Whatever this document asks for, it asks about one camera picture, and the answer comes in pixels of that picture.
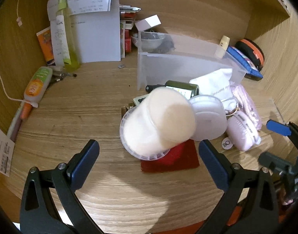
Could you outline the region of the red velvet pouch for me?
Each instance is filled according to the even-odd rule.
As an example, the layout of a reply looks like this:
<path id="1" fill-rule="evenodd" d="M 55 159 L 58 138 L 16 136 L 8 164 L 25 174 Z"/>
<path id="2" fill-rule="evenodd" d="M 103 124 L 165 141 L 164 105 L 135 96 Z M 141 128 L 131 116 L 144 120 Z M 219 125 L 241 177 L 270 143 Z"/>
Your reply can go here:
<path id="1" fill-rule="evenodd" d="M 154 161 L 141 160 L 141 171 L 144 173 L 189 170 L 199 166 L 195 143 L 191 139 L 171 148 L 161 159 Z"/>

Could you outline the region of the orange green tube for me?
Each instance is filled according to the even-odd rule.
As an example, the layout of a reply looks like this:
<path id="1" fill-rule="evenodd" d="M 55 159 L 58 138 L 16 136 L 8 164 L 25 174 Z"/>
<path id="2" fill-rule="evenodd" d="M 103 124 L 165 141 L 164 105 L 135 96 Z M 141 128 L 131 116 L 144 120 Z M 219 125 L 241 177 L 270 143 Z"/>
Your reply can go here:
<path id="1" fill-rule="evenodd" d="M 24 91 L 24 99 L 30 103 L 39 103 L 52 79 L 53 70 L 47 66 L 40 67 L 32 76 Z"/>

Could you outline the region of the small white pink box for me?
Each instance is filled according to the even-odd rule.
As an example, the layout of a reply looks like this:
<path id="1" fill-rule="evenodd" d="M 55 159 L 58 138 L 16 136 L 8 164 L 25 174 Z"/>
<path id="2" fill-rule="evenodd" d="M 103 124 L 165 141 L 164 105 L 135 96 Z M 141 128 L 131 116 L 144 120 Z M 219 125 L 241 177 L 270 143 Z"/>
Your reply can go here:
<path id="1" fill-rule="evenodd" d="M 135 26 L 138 31 L 146 31 L 160 24 L 161 24 L 161 21 L 159 17 L 157 15 L 152 15 L 148 18 L 137 21 L 135 23 Z"/>

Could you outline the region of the dark green dropper bottle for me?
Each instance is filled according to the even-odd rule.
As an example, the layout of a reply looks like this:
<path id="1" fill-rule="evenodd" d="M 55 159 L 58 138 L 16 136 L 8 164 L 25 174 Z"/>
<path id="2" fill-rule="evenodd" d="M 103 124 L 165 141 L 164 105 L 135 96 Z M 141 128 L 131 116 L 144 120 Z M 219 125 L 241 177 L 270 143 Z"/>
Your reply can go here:
<path id="1" fill-rule="evenodd" d="M 145 87 L 145 90 L 147 93 L 150 93 L 156 88 L 159 87 L 167 87 L 173 90 L 178 91 L 180 94 L 182 94 L 186 99 L 191 99 L 192 97 L 195 97 L 199 95 L 199 86 L 192 83 L 185 83 L 185 82 L 179 82 L 179 81 L 172 81 L 168 80 L 163 85 L 147 85 Z"/>

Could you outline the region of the cotton pad cylinder container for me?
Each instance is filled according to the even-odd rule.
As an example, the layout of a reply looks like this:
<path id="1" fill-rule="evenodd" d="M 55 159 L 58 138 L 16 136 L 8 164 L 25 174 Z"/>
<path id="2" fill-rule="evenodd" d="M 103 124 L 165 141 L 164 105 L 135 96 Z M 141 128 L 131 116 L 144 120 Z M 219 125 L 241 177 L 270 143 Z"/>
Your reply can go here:
<path id="1" fill-rule="evenodd" d="M 153 161 L 191 139 L 195 130 L 196 118 L 188 99 L 174 89 L 160 87 L 124 114 L 119 133 L 128 153 Z"/>

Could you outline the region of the blue colourful pencil case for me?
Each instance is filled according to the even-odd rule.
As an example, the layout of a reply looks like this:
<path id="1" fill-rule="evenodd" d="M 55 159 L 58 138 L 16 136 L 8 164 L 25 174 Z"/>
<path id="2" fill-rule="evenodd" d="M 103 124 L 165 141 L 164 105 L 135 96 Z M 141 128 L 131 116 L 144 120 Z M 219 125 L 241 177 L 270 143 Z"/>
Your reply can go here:
<path id="1" fill-rule="evenodd" d="M 229 46 L 227 48 L 227 52 L 247 70 L 245 75 L 246 78 L 249 78 L 255 81 L 260 81 L 261 79 L 263 79 L 263 75 L 258 71 L 257 67 L 241 51 L 239 51 L 235 47 Z"/>

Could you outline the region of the yellow-green spray bottle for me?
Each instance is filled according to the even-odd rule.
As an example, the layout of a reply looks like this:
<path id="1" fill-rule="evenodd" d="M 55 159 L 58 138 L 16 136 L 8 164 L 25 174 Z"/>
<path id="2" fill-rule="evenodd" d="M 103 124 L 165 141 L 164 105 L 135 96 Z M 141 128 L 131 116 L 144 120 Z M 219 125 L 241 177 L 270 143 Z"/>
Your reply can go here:
<path id="1" fill-rule="evenodd" d="M 74 72 L 80 67 L 75 51 L 70 10 L 67 0 L 58 0 L 56 12 L 56 27 L 58 44 L 61 49 L 64 68 L 67 72 Z"/>

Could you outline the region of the cream lotion bottle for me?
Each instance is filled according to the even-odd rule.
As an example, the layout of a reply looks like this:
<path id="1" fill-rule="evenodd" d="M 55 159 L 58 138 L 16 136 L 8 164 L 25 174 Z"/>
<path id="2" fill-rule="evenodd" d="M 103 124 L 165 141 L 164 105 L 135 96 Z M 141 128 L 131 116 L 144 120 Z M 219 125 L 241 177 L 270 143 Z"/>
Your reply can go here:
<path id="1" fill-rule="evenodd" d="M 229 47 L 230 38 L 223 35 L 219 45 L 216 48 L 216 51 L 214 53 L 214 56 L 218 59 L 222 59 L 225 56 L 225 53 L 227 52 L 227 49 Z"/>

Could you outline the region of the orange booklet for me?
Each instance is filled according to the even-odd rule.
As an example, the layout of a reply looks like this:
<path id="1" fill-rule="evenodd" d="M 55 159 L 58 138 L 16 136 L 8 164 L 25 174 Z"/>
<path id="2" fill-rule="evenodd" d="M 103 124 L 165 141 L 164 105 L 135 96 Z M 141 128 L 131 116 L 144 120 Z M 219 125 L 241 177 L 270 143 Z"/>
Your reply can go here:
<path id="1" fill-rule="evenodd" d="M 44 59 L 48 66 L 54 66 L 54 54 L 51 39 L 51 28 L 47 27 L 36 33 L 38 42 L 43 52 Z"/>

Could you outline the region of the clear plastic storage bin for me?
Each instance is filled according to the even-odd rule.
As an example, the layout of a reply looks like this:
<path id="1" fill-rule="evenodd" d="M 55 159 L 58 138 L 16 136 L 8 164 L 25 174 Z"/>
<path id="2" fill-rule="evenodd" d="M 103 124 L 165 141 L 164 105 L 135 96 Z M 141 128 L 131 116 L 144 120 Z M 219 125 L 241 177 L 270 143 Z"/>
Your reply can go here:
<path id="1" fill-rule="evenodd" d="M 162 85 L 168 80 L 189 82 L 222 68 L 231 68 L 231 81 L 240 83 L 247 72 L 228 52 L 222 59 L 216 58 L 217 44 L 184 35 L 165 35 L 155 50 L 137 48 L 137 89 Z"/>

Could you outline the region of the white drawstring cloth bag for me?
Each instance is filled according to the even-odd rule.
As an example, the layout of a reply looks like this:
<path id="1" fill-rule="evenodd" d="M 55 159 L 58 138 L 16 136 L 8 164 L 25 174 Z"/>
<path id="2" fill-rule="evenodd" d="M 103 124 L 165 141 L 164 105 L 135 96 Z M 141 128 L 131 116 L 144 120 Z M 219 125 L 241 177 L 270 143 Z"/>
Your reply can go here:
<path id="1" fill-rule="evenodd" d="M 238 106 L 238 100 L 230 89 L 231 76 L 231 68 L 222 68 L 191 79 L 189 83 L 198 85 L 200 95 L 209 95 L 218 98 L 224 106 L 225 113 L 231 114 Z"/>

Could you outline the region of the receipt paper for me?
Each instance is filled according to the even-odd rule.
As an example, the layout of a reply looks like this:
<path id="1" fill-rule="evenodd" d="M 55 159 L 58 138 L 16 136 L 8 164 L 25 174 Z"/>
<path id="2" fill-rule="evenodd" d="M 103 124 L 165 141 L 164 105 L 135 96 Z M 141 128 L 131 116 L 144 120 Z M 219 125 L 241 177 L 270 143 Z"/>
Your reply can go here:
<path id="1" fill-rule="evenodd" d="M 15 143 L 0 129 L 0 173 L 9 177 Z"/>

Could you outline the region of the white ceramic bowl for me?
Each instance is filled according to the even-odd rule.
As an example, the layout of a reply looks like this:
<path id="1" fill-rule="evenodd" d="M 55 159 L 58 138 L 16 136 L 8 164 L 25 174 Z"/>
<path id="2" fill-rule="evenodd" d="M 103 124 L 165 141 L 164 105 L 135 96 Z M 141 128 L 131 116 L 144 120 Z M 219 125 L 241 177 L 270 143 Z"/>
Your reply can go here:
<path id="1" fill-rule="evenodd" d="M 157 49 L 165 39 L 166 35 L 159 32 L 145 32 L 141 31 L 132 35 L 132 42 L 142 51 L 152 51 Z"/>

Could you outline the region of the white round lidded jar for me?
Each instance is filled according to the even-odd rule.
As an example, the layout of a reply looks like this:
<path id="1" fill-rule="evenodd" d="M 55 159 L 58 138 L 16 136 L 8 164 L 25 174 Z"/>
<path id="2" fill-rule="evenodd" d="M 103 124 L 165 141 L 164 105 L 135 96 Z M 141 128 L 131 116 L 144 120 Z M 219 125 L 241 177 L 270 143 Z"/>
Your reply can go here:
<path id="1" fill-rule="evenodd" d="M 220 137 L 227 129 L 227 116 L 220 99 L 211 95 L 198 95 L 189 100 L 196 120 L 194 141 L 212 140 Z"/>

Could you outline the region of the stack of books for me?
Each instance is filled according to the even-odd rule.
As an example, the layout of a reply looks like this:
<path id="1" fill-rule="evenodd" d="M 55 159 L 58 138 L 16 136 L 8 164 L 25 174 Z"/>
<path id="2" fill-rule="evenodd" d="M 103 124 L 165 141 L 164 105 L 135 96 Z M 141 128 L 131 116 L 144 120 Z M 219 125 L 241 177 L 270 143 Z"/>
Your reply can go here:
<path id="1" fill-rule="evenodd" d="M 119 5 L 120 9 L 120 52 L 121 58 L 126 56 L 126 53 L 132 51 L 131 30 L 136 22 L 137 13 L 141 11 L 140 7 L 131 5 Z"/>

